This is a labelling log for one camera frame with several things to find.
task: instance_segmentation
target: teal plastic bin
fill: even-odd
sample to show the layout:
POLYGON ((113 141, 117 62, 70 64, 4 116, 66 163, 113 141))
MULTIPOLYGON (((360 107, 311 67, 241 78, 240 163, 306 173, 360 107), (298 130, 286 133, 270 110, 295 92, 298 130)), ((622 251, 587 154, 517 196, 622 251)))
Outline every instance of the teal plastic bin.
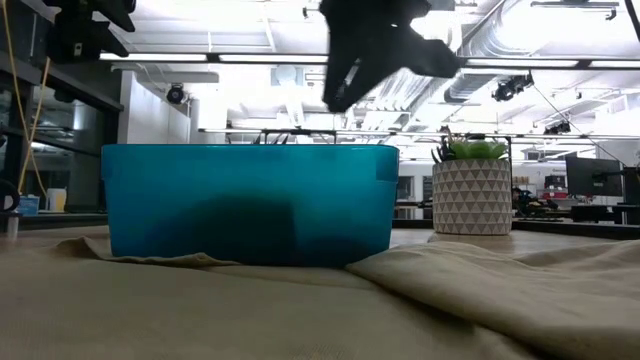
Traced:
POLYGON ((115 256, 342 267, 389 248, 398 150, 109 145, 102 177, 115 256))

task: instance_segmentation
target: fluorescent light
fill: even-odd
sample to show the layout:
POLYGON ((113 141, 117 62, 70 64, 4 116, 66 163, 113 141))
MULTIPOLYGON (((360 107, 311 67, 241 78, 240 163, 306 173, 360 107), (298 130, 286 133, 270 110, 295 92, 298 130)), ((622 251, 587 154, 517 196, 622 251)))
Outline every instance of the fluorescent light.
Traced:
POLYGON ((580 139, 580 135, 544 135, 544 134, 526 134, 525 138, 529 139, 580 139))
POLYGON ((555 59, 529 59, 529 58, 511 58, 511 59, 469 59, 463 65, 479 66, 489 68, 500 67, 517 67, 517 68, 545 68, 545 67, 574 67, 578 64, 577 60, 555 60, 555 59))
POLYGON ((640 136, 635 135, 588 135, 590 139, 596 140, 639 140, 640 136))
POLYGON ((610 68, 632 68, 640 69, 640 60, 596 60, 590 65, 591 67, 610 67, 610 68))
POLYGON ((389 131, 337 131, 337 135, 346 136, 390 136, 389 131))
POLYGON ((513 69, 460 69, 462 75, 529 75, 527 70, 513 70, 513 69))
POLYGON ((116 54, 102 53, 100 60, 109 61, 157 61, 157 62, 206 62, 205 54, 130 54, 122 58, 116 54))
POLYGON ((199 129, 206 133, 217 134, 261 134, 261 129, 199 129))
POLYGON ((304 74, 305 81, 324 81, 325 74, 304 74))
POLYGON ((440 137, 440 136, 446 136, 446 133, 423 133, 423 132, 398 132, 396 133, 396 135, 398 136, 424 136, 424 137, 440 137))
POLYGON ((222 62, 255 62, 255 63, 292 63, 292 64, 324 64, 328 60, 326 55, 269 55, 269 54, 222 54, 222 62))

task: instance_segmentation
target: white geometric planter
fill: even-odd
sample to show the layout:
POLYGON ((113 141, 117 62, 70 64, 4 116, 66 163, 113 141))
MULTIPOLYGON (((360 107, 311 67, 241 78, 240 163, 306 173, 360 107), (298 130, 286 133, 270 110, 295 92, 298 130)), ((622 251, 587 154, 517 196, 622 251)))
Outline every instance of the white geometric planter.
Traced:
POLYGON ((439 233, 511 231, 511 171, 506 160, 453 160, 433 166, 433 226, 439 233))

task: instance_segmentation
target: beige cloth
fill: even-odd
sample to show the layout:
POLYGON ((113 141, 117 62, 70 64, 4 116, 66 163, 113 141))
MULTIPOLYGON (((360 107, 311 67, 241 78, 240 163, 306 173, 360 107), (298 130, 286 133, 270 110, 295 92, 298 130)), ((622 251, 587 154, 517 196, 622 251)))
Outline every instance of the beige cloth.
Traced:
POLYGON ((525 257, 408 246, 349 266, 360 277, 221 266, 230 264, 204 254, 113 259, 101 245, 78 239, 0 255, 0 359, 640 354, 640 243, 525 257), (166 266, 122 263, 139 261, 166 266))

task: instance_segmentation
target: glass wall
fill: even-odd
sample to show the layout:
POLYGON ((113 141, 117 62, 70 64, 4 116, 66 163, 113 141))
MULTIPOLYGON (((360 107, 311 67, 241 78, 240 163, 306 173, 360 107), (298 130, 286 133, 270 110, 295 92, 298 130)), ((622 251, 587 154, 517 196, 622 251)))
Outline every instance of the glass wall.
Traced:
MULTIPOLYGON (((32 143, 35 165, 32 160, 27 163, 22 195, 40 198, 40 215, 104 211, 100 153, 103 145, 115 141, 117 113, 102 111, 48 87, 41 91, 25 86, 20 96, 29 128, 36 126, 32 143), (41 95, 42 110, 34 124, 41 95), (62 206, 47 203, 47 196, 53 193, 66 193, 62 206)), ((16 93, 6 81, 0 83, 0 130, 0 177, 17 185, 27 138, 16 93)))

